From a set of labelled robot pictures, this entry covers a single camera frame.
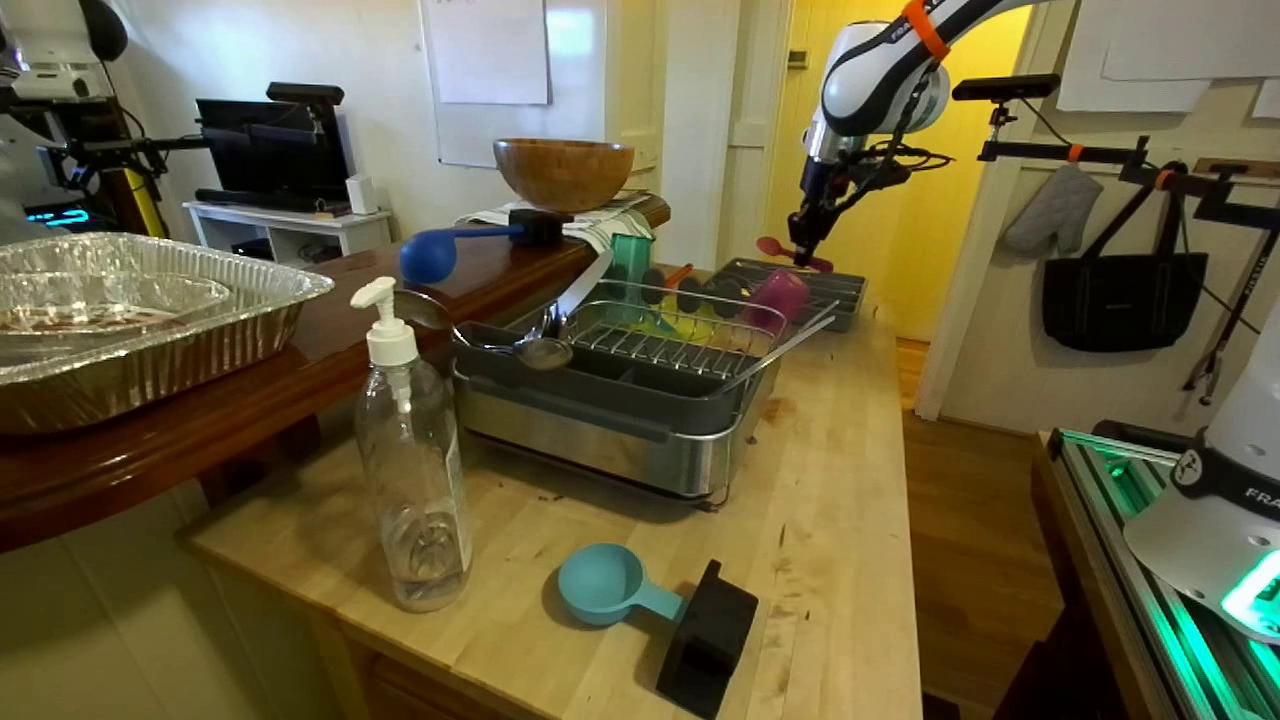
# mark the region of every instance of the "clear plastic bottle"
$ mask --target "clear plastic bottle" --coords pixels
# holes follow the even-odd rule
[[[396,318],[396,280],[362,285],[350,303],[381,310],[369,327],[369,385],[355,408],[355,450],[372,492],[396,604],[438,610],[469,581],[458,450],[446,379],[416,356]]]

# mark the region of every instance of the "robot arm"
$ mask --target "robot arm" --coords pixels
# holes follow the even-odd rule
[[[900,135],[926,130],[948,100],[939,61],[978,19],[1031,0],[907,0],[893,26],[847,26],[822,68],[802,142],[800,208],[786,217],[796,264],[806,264],[836,217],[863,194],[905,186]]]

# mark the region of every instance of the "wall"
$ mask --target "wall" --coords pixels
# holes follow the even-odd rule
[[[802,171],[802,130],[811,121],[819,75],[828,61],[828,43],[847,19],[893,19],[900,0],[847,6],[847,0],[800,0],[786,14],[770,6],[751,9],[758,19],[749,26],[738,53],[738,68],[754,85],[777,79],[777,94],[764,116],[749,116],[743,103],[736,130],[764,130],[767,148],[764,162],[749,164],[749,176],[764,176],[758,198],[738,208],[726,208],[724,256],[754,256],[754,238],[786,238],[786,217],[800,204],[800,171]],[[962,39],[954,39],[948,55],[953,85],[962,75],[1008,75],[1026,14],[1002,14]],[[786,33],[778,47],[767,47],[770,37],[751,39],[754,33]],[[783,53],[806,53],[802,74],[767,75],[758,61],[777,74]],[[934,130],[907,135],[907,145],[953,158],[939,171],[920,171],[900,189],[871,194],[819,246],[819,256],[836,260],[838,272],[856,272],[867,280],[867,303],[893,311],[900,336],[926,342],[934,327],[934,311],[960,256],[977,176],[977,148],[989,135],[989,103],[948,103]]]
[[[572,79],[572,94],[616,89],[586,130],[638,145],[638,162],[650,169],[663,113],[658,9],[649,0],[548,0],[548,9],[586,14],[591,47],[616,53],[621,66],[591,61],[583,68],[581,55],[566,61],[552,47],[552,74]],[[400,238],[512,199],[491,169],[436,164],[438,113],[432,107],[416,0],[118,0],[118,14],[130,26],[130,47],[110,66],[110,75],[151,135],[197,131],[197,97],[258,100],[266,79],[325,79],[348,94],[341,113],[355,171],[387,194]],[[556,121],[556,113],[524,113],[519,123],[548,135],[583,135],[583,123]],[[168,164],[162,217],[176,238],[189,238],[180,199],[217,189],[217,171],[209,154],[172,154]]]
[[[1020,74],[1061,68],[1063,39],[1072,30],[1072,6],[1047,6],[1040,30],[1026,39]],[[1130,148],[1134,135],[1150,135],[1150,162],[1196,162],[1196,158],[1259,158],[1271,162],[1280,148],[1280,123],[1248,121],[1254,85],[1216,85],[1189,116],[1056,116],[1050,123],[1079,145]],[[1193,432],[1210,416],[1210,406],[1181,394],[1193,364],[1206,350],[1218,310],[1200,295],[1196,319],[1175,350],[1092,356],[1067,352],[1045,342],[1035,324],[1035,264],[1008,260],[997,253],[1002,225],[1020,211],[1047,164],[998,162],[978,189],[977,217],[962,238],[962,280],[948,295],[953,327],[960,336],[954,359],[945,352],[926,364],[920,408],[939,406],[939,416],[1045,432],[1045,429],[1089,429],[1097,420],[1130,420],[1173,432]],[[1097,234],[1107,211],[1130,194],[1116,186],[1116,169],[1092,169],[1107,194],[1092,211]],[[1248,204],[1276,204],[1276,189],[1243,189]],[[1248,253],[1259,234],[1193,219],[1193,247],[1206,253],[1206,288],[1232,295]],[[1125,247],[1148,247],[1150,211],[1134,217],[1116,242]],[[1276,299],[1276,267],[1263,272],[1248,319],[1263,319]],[[1239,373],[1251,350],[1251,333],[1235,333],[1218,394]]]
[[[0,717],[335,717],[307,630],[176,540],[197,483],[0,557]]]

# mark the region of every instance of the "pump nozzle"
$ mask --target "pump nozzle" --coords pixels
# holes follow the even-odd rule
[[[376,310],[376,324],[362,333],[369,342],[369,364],[376,370],[400,370],[416,359],[416,336],[396,318],[396,276],[376,276],[362,288],[355,288],[350,310]]]

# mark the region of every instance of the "aluminum foil pan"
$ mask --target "aluminum foil pan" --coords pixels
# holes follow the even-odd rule
[[[0,247],[0,435],[105,425],[279,352],[328,276],[180,242],[84,234]],[[78,311],[46,327],[11,303]]]

